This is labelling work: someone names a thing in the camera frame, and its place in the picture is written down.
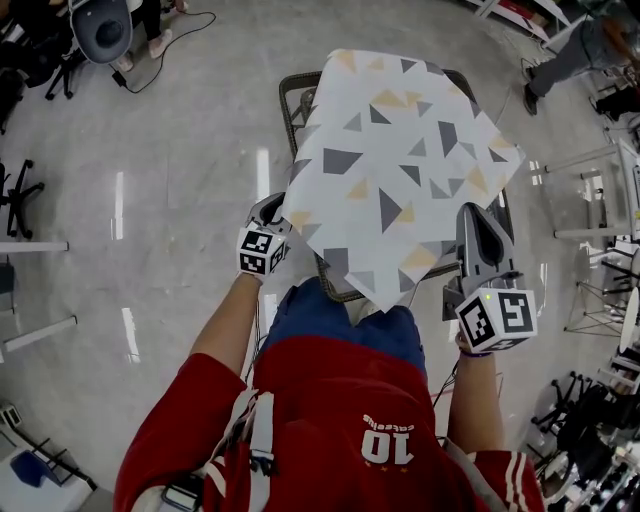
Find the person's blue shorts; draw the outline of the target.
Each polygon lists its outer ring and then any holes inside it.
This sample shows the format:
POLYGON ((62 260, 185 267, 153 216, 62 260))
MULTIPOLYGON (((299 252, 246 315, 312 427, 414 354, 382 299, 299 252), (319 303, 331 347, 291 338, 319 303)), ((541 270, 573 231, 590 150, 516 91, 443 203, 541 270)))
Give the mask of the person's blue shorts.
POLYGON ((349 342, 426 370, 419 331, 407 307, 377 310, 352 324, 346 306, 331 300, 317 277, 288 290, 260 351, 286 339, 305 336, 349 342))

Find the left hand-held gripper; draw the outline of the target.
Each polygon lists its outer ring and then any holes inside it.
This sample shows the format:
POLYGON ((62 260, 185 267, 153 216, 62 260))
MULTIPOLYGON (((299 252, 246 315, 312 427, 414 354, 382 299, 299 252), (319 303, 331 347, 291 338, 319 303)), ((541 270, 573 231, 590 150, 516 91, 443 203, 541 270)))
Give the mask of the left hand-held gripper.
POLYGON ((251 227, 240 229, 236 243, 239 273, 267 278, 285 260, 289 244, 285 236, 278 235, 291 231, 290 223, 282 215, 284 198, 284 192, 274 193, 251 208, 247 225, 254 224, 273 233, 251 227))

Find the white desk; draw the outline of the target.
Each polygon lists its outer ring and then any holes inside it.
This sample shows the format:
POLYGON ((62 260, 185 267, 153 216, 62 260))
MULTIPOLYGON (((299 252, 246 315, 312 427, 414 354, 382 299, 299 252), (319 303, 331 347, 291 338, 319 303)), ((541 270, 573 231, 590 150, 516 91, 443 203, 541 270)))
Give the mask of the white desk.
MULTIPOLYGON (((0 254, 20 254, 20 253, 44 253, 44 252, 67 252, 70 246, 67 241, 36 241, 36 242, 0 242, 0 254)), ((58 334, 66 329, 78 324, 75 315, 71 315, 64 320, 54 322, 40 329, 19 335, 12 339, 0 342, 0 362, 3 362, 4 352, 15 352, 28 345, 34 344, 47 337, 58 334)))

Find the person's left forearm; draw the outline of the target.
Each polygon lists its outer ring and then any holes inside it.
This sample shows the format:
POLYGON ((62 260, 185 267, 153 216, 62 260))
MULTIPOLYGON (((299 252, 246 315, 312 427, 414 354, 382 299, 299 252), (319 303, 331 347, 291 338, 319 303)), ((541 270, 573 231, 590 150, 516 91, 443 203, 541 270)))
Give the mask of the person's left forearm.
POLYGON ((241 376, 262 282, 240 273, 197 336, 190 354, 203 354, 241 376))

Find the white metal-leg table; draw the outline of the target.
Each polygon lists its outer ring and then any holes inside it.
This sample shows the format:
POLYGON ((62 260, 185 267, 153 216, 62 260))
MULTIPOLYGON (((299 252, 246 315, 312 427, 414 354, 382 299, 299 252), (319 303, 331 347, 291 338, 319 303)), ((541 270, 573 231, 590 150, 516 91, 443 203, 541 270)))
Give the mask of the white metal-leg table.
POLYGON ((640 239, 640 155, 618 139, 599 149, 564 158, 544 166, 546 174, 569 174, 601 195, 603 227, 555 230, 557 239, 629 236, 640 239))

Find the white cloth with triangle pattern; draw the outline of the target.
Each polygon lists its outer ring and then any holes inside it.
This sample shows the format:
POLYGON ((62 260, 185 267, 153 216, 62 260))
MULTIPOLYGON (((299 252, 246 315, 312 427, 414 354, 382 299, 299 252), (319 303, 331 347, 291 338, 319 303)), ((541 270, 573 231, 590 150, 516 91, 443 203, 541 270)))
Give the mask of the white cloth with triangle pattern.
POLYGON ((436 64, 364 50, 327 58, 283 214, 379 309, 396 305, 525 158, 436 64))

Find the grey white backpack pod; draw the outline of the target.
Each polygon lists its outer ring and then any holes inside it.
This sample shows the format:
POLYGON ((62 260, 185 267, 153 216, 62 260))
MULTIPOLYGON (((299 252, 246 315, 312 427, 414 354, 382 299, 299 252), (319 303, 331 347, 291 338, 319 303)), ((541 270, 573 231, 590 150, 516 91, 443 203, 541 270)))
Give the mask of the grey white backpack pod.
POLYGON ((95 64, 111 64, 129 50, 133 25, 127 0, 69 0, 79 48, 95 64))

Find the person's right white shoe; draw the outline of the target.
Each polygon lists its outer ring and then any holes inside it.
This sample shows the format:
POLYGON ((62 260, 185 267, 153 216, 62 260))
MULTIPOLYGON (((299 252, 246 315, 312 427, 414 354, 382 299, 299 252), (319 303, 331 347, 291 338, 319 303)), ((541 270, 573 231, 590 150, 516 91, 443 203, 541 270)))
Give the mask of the person's right white shoe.
POLYGON ((356 314, 354 326, 366 327, 373 325, 383 315, 384 312, 376 304, 365 299, 356 314))

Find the blue chair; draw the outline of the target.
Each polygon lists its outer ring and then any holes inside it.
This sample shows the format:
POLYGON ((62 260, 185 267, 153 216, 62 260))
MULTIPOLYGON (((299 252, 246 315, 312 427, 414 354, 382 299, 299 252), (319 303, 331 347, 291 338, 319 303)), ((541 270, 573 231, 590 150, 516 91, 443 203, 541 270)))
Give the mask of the blue chair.
POLYGON ((15 476, 23 484, 34 488, 42 488, 51 482, 59 488, 79 482, 94 492, 97 485, 72 460, 69 451, 50 446, 46 438, 39 444, 31 443, 26 438, 27 447, 10 458, 9 465, 15 476))

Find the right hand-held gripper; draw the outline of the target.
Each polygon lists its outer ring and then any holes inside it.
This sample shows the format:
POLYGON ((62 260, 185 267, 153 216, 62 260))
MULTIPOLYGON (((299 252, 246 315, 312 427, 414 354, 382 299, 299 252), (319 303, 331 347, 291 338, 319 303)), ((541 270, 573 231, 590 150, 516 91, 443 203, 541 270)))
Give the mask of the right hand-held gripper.
POLYGON ((443 288, 442 318, 456 320, 469 354, 513 348, 538 335, 534 292, 512 271, 513 242, 493 215, 467 202, 456 220, 456 250, 462 275, 443 288), (507 272, 476 284, 469 277, 507 272))

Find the person's red jersey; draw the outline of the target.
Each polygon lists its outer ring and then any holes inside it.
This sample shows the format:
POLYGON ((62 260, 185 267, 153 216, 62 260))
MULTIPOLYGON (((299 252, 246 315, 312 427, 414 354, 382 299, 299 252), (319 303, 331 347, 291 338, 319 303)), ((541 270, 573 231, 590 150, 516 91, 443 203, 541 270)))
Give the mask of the person's red jersey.
POLYGON ((423 374, 366 347, 278 342, 251 386, 194 354, 139 428, 114 512, 152 509, 198 469, 203 512, 545 512, 524 454, 465 454, 434 430, 423 374))

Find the black office chair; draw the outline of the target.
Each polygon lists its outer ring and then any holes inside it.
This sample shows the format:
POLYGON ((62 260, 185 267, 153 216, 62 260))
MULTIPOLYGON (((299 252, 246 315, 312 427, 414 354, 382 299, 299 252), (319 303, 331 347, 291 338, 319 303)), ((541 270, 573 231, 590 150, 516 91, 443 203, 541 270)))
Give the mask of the black office chair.
POLYGON ((523 448, 546 512, 640 512, 640 390, 554 379, 523 448))
POLYGON ((58 28, 51 34, 33 39, 26 34, 20 41, 0 43, 0 136, 15 107, 23 100, 25 88, 49 83, 45 99, 55 99, 55 88, 62 83, 67 99, 74 97, 71 82, 75 72, 86 61, 79 48, 72 49, 71 28, 58 28))
POLYGON ((26 240, 31 240, 33 237, 33 232, 26 227, 25 223, 25 202, 32 194, 41 192, 45 188, 43 182, 38 182, 27 189, 23 188, 26 171, 33 166, 34 162, 32 160, 25 159, 15 186, 5 191, 4 185, 10 175, 6 172, 4 164, 0 162, 0 209, 3 207, 8 208, 6 234, 11 238, 16 238, 20 235, 26 240))

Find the red flat box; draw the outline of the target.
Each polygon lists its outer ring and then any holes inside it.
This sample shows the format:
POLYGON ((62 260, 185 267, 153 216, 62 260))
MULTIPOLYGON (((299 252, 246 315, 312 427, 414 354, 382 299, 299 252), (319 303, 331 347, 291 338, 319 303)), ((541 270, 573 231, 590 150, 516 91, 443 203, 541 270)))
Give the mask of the red flat box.
POLYGON ((528 21, 542 25, 547 22, 544 11, 534 0, 499 0, 498 4, 528 21))

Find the person's right forearm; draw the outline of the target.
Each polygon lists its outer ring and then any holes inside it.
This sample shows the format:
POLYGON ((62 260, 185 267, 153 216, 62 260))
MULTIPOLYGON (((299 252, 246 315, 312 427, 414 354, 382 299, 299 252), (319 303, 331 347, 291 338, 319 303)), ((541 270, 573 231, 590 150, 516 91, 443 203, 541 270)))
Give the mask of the person's right forearm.
POLYGON ((504 449, 494 355, 460 351, 447 437, 467 454, 504 449))

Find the harness-mounted black device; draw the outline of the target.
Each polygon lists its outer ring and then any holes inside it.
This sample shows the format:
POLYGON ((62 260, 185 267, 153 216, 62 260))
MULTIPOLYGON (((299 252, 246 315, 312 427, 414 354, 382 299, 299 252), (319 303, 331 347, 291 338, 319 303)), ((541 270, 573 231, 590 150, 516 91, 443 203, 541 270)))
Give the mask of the harness-mounted black device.
POLYGON ((168 484, 161 492, 158 512, 202 512, 204 479, 189 474, 168 484))

